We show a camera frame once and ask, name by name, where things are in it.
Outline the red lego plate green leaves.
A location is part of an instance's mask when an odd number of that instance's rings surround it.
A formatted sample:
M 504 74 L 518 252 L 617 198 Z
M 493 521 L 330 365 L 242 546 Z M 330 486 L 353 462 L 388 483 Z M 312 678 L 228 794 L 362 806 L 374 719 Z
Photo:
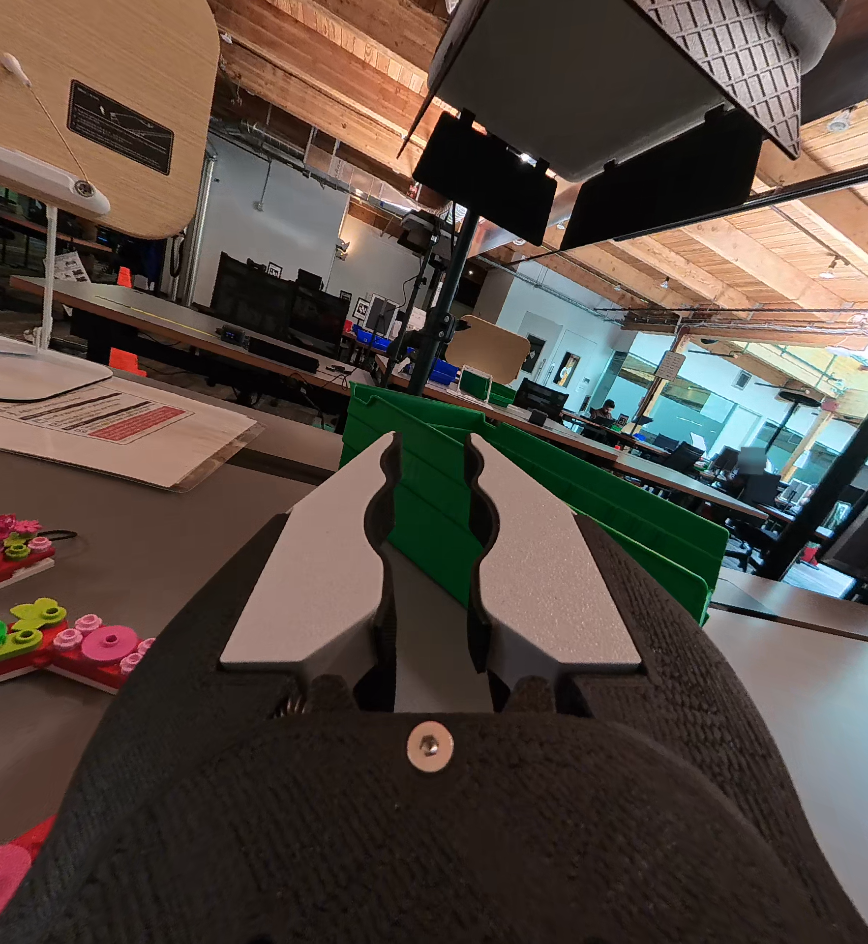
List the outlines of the red lego plate green leaves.
M 0 683 L 47 671 L 114 695 L 155 642 L 97 615 L 70 620 L 49 597 L 17 605 L 11 615 L 0 617 Z

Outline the green plastic bin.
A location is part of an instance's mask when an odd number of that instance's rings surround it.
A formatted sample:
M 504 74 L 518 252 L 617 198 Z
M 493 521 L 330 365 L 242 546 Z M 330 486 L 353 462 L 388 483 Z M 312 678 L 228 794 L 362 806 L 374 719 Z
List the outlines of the green plastic bin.
M 588 515 L 700 624 L 708 617 L 726 529 L 509 424 L 474 410 L 364 384 L 350 387 L 340 465 L 388 432 L 403 439 L 393 547 L 461 604 L 482 546 L 469 528 L 464 445 L 481 435 L 511 462 Z

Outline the laminated instruction sheet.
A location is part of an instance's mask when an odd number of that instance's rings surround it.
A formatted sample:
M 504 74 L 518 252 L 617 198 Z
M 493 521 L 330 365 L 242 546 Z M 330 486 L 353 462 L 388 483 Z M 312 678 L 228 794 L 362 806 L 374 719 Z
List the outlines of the laminated instruction sheet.
M 118 379 L 37 402 L 0 401 L 0 451 L 176 492 L 263 430 L 216 402 Z

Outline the white board stand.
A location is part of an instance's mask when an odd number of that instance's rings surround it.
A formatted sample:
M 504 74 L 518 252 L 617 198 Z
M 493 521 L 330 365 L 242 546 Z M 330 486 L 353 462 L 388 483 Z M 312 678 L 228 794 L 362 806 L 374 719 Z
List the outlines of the white board stand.
M 48 212 L 42 322 L 32 345 L 0 336 L 0 402 L 35 403 L 108 380 L 112 371 L 107 365 L 81 362 L 51 350 L 50 336 L 58 209 L 90 209 L 99 216 L 109 211 L 109 201 L 72 172 L 1 146 L 0 178 L 13 182 L 24 193 L 36 193 Z

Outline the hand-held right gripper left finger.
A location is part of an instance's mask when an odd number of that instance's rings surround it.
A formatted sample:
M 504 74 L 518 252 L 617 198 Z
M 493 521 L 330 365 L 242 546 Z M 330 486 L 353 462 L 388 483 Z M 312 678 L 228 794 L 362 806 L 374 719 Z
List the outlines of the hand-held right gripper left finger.
M 384 433 L 293 506 L 222 650 L 222 669 L 358 682 L 381 665 L 377 638 L 393 608 L 383 546 L 402 457 L 402 435 Z

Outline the long office table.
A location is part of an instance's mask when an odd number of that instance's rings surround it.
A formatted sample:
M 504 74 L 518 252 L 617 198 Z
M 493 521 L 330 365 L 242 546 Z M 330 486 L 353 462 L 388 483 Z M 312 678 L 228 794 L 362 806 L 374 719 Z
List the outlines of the long office table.
M 423 395 L 445 404 L 475 409 L 492 422 L 505 423 L 534 438 L 554 443 L 570 453 L 581 455 L 586 461 L 605 468 L 606 471 L 621 478 L 635 478 L 664 491 L 683 493 L 699 502 L 724 508 L 731 516 L 750 518 L 759 522 L 769 517 L 769 513 L 734 499 L 700 480 L 614 447 L 583 438 L 551 420 L 546 420 L 540 427 L 522 418 L 520 412 L 512 407 L 498 407 L 488 402 L 480 402 L 467 395 L 456 393 L 451 387 L 436 383 L 425 384 Z

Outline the row of black monitors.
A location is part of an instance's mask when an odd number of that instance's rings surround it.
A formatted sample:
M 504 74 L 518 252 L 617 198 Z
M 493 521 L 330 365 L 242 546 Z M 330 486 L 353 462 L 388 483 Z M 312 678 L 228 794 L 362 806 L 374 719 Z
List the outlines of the row of black monitors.
M 336 358 L 350 303 L 324 292 L 318 276 L 299 274 L 302 280 L 286 280 L 221 252 L 211 312 L 233 326 Z

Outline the grey panel light with flaps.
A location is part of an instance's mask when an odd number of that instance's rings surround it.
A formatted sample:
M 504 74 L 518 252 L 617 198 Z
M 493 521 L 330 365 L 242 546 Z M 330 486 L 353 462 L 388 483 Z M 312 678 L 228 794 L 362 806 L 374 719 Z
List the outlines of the grey panel light with flaps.
M 413 177 L 526 242 L 579 189 L 562 250 L 745 203 L 761 148 L 799 148 L 818 2 L 460 2 L 428 72 L 440 114 Z

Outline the long grey table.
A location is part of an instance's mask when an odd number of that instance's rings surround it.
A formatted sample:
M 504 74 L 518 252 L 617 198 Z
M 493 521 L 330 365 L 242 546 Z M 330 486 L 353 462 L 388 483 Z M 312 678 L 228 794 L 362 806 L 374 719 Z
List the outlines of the long grey table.
M 373 386 L 369 372 L 301 348 L 320 359 L 315 373 L 253 356 L 247 348 L 218 338 L 215 332 L 225 322 L 135 289 L 55 280 L 53 300 L 72 310 L 71 334 L 86 342 L 86 359 L 103 365 L 108 364 L 110 348 L 166 365 L 175 359 L 194 359 L 201 352 L 241 369 L 304 381 L 332 394 L 350 395 L 356 384 Z M 249 329 L 246 332 L 248 339 L 296 348 Z

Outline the black light stand pole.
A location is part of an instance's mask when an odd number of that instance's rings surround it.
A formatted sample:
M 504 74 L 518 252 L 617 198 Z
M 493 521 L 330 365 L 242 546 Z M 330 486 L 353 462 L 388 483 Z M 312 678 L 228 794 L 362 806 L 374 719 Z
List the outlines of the black light stand pole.
M 451 304 L 462 277 L 465 262 L 474 241 L 479 215 L 468 209 L 451 252 L 451 261 L 443 279 L 440 295 L 435 307 L 425 319 L 415 346 L 415 359 L 409 383 L 408 395 L 421 396 L 437 360 L 440 347 L 450 341 L 455 326 L 451 315 Z

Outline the long black bar device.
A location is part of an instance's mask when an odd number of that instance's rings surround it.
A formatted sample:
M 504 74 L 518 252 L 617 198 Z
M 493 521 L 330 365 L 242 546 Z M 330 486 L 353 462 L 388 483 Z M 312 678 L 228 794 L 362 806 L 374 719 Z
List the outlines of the long black bar device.
M 275 345 L 258 338 L 248 340 L 247 350 L 253 356 L 279 362 L 287 367 L 309 373 L 315 373 L 321 366 L 319 358 L 308 355 L 298 348 Z

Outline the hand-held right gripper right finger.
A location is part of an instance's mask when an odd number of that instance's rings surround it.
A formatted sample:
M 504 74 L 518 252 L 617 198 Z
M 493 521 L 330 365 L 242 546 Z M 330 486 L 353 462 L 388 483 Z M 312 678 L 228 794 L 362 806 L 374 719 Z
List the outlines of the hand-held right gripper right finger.
M 500 682 L 636 673 L 642 658 L 564 501 L 478 433 L 467 436 L 468 646 Z

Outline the black slanted post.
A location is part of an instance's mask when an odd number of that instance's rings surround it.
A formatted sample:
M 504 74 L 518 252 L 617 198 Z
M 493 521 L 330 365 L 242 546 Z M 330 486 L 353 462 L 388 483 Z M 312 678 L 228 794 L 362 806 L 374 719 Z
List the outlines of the black slanted post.
M 785 527 L 768 552 L 757 576 L 780 581 L 794 564 L 806 544 L 816 537 L 817 529 L 868 461 L 868 414 L 833 462 L 804 509 Z

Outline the wooden tilting board with label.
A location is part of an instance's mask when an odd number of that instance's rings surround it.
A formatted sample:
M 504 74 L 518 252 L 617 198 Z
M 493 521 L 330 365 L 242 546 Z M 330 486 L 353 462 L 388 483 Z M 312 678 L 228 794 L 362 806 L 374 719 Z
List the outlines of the wooden tilting board with label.
M 218 56 L 205 1 L 0 1 L 0 146 L 110 203 L 60 209 L 174 235 L 195 213 Z

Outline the black overhead bar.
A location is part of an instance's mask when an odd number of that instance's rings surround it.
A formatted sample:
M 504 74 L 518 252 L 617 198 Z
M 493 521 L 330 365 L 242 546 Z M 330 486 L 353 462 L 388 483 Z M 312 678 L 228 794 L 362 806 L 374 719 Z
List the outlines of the black overhead bar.
M 868 262 L 868 202 L 857 192 L 858 188 L 868 185 L 868 162 L 829 171 L 806 151 L 802 151 L 797 159 L 790 160 L 775 158 L 774 151 L 769 149 L 764 150 L 759 158 L 756 176 L 769 185 L 768 190 L 751 196 L 739 206 L 634 230 L 616 237 L 616 241 L 686 229 L 763 208 L 797 203 L 813 214 L 819 226 Z

